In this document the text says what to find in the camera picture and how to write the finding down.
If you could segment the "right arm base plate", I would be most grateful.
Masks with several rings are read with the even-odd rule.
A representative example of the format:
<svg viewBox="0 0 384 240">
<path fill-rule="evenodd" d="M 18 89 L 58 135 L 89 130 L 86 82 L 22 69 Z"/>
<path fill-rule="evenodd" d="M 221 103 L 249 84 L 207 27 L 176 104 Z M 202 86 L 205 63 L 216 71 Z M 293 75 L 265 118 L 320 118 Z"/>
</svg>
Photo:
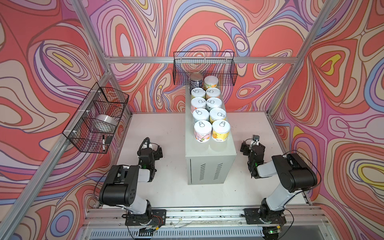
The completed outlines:
<svg viewBox="0 0 384 240">
<path fill-rule="evenodd" d="M 283 211 L 271 211 L 269 209 L 247 208 L 242 216 L 248 225 L 285 225 L 287 223 Z"/>
</svg>

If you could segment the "orange peach can large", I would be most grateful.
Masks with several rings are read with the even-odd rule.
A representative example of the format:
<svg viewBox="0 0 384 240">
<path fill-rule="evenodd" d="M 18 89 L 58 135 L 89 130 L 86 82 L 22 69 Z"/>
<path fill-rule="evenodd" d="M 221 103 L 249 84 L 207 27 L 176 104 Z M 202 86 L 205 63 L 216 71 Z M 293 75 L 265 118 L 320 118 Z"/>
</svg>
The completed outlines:
<svg viewBox="0 0 384 240">
<path fill-rule="evenodd" d="M 207 90 L 209 88 L 216 88 L 219 84 L 219 79 L 216 76 L 206 76 L 204 78 L 204 89 Z"/>
</svg>

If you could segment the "green label can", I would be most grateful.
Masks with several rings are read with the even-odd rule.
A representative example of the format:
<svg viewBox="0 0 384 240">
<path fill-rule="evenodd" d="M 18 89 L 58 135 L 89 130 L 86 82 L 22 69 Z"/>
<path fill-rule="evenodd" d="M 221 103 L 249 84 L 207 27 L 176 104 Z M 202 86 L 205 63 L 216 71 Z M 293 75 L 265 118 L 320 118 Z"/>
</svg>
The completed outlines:
<svg viewBox="0 0 384 240">
<path fill-rule="evenodd" d="M 191 98 L 206 98 L 206 91 L 203 88 L 194 88 L 191 90 Z"/>
</svg>

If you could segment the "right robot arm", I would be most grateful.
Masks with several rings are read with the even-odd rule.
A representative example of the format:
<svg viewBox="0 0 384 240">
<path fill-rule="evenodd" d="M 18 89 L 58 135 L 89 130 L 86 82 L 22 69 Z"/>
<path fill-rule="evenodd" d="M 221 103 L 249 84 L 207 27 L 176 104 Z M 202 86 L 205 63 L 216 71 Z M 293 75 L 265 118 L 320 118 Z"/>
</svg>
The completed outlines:
<svg viewBox="0 0 384 240">
<path fill-rule="evenodd" d="M 317 187 L 320 183 L 317 174 L 308 166 L 301 156 L 294 152 L 272 156 L 269 162 L 264 161 L 266 147 L 257 136 L 244 140 L 240 152 L 248 157 L 248 170 L 254 179 L 279 177 L 279 185 L 271 195 L 262 200 L 258 215 L 264 222 L 284 213 L 285 206 L 296 195 Z"/>
</svg>

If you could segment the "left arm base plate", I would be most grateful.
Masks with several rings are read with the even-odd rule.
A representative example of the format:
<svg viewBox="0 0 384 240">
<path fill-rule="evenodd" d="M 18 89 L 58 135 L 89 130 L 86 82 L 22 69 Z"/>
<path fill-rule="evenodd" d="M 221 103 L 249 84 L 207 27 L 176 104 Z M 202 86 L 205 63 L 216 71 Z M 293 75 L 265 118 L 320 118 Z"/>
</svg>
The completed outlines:
<svg viewBox="0 0 384 240">
<path fill-rule="evenodd" d="M 143 215 L 135 215 L 131 213 L 125 214 L 125 225 L 143 226 L 143 227 L 161 227 L 166 223 L 167 210 L 154 209 L 147 210 Z"/>
</svg>

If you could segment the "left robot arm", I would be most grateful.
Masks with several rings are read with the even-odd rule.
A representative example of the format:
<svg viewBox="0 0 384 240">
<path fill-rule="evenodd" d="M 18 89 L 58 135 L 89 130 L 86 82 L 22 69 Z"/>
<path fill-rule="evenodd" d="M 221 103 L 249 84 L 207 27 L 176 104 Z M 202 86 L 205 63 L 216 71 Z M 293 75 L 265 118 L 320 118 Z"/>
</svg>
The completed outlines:
<svg viewBox="0 0 384 240">
<path fill-rule="evenodd" d="M 151 218 L 150 201 L 137 195 L 138 183 L 150 183 L 156 175 L 156 161 L 163 157 L 162 148 L 146 137 L 137 151 L 137 165 L 113 165 L 99 192 L 99 202 L 120 207 L 139 217 Z"/>
</svg>

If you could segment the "white lid can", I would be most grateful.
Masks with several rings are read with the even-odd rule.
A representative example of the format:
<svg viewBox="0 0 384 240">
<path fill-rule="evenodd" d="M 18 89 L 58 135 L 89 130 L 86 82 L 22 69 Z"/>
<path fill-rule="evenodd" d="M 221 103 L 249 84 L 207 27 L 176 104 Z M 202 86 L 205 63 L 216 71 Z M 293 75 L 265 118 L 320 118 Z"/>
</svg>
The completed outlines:
<svg viewBox="0 0 384 240">
<path fill-rule="evenodd" d="M 208 121 L 197 121 L 194 124 L 194 137 L 200 143 L 210 140 L 212 135 L 212 124 Z"/>
<path fill-rule="evenodd" d="M 193 124 L 198 121 L 209 121 L 210 113 L 203 108 L 198 108 L 193 111 Z"/>
<path fill-rule="evenodd" d="M 195 97 L 191 99 L 191 112 L 197 109 L 205 109 L 206 108 L 206 100 L 202 97 Z"/>
<path fill-rule="evenodd" d="M 209 98 L 206 100 L 206 109 L 211 111 L 214 108 L 221 108 L 222 104 L 223 102 L 220 98 Z"/>
</svg>

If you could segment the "group can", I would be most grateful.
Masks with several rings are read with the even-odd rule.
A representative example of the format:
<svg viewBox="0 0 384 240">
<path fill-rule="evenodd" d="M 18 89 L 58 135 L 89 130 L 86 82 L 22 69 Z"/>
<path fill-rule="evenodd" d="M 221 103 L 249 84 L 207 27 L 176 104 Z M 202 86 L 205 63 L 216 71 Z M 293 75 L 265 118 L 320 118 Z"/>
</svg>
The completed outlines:
<svg viewBox="0 0 384 240">
<path fill-rule="evenodd" d="M 216 120 L 212 123 L 212 137 L 216 142 L 225 142 L 230 134 L 231 126 L 225 120 Z"/>
<path fill-rule="evenodd" d="M 224 109 L 221 108 L 213 108 L 210 110 L 210 123 L 217 120 L 226 120 L 227 119 L 227 113 Z"/>
<path fill-rule="evenodd" d="M 220 98 L 221 91 L 218 88 L 208 88 L 206 90 L 206 100 L 209 98 Z"/>
</svg>

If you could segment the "dark blue tomato can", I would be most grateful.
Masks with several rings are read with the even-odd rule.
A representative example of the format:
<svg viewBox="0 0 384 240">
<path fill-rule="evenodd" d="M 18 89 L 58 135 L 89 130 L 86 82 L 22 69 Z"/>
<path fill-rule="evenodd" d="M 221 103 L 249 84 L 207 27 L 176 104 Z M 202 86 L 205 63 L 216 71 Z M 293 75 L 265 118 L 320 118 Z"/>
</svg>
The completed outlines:
<svg viewBox="0 0 384 240">
<path fill-rule="evenodd" d="M 191 73 L 189 77 L 190 91 L 195 88 L 202 88 L 203 86 L 203 75 L 199 72 Z"/>
</svg>

